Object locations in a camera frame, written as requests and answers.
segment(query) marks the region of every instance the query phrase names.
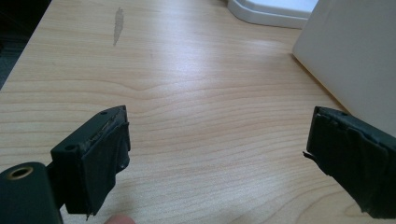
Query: white container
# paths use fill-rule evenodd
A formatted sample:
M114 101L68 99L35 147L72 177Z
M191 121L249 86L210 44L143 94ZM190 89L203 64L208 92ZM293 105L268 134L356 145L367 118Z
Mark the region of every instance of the white container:
M242 21L301 29L318 0L229 0L228 9Z
M293 49L352 115L393 136L395 8L395 0L319 0Z

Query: black object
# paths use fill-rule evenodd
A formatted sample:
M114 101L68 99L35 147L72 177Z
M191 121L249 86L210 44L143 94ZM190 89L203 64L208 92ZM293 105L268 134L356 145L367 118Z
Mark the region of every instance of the black object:
M316 107L307 153L374 218L396 218L396 139L341 111Z
M104 110L50 153L47 167L27 162L0 174L0 223L63 223L59 208L96 215L129 164L124 105Z

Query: metal grommet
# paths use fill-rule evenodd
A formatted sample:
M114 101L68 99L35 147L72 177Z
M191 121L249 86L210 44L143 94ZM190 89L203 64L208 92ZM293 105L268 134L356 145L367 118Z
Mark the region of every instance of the metal grommet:
M32 166L23 166L23 167L20 167L16 170L9 172L9 174L7 175L7 179L9 179L9 180L22 179L22 178L25 178L26 176L28 176L32 172L33 172Z

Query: white box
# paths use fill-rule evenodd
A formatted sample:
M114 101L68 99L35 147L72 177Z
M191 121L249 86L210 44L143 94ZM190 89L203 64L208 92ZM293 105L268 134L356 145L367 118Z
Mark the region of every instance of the white box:
M352 115L393 136L395 10L395 0L319 0L293 49Z

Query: wooden table surface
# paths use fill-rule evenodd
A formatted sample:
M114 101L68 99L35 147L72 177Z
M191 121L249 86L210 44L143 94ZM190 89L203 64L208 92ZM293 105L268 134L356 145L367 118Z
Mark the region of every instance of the wooden table surface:
M126 105L132 162L88 223L393 223L302 155L314 106L340 105L291 55L301 31L226 5L53 0L0 93L0 170Z

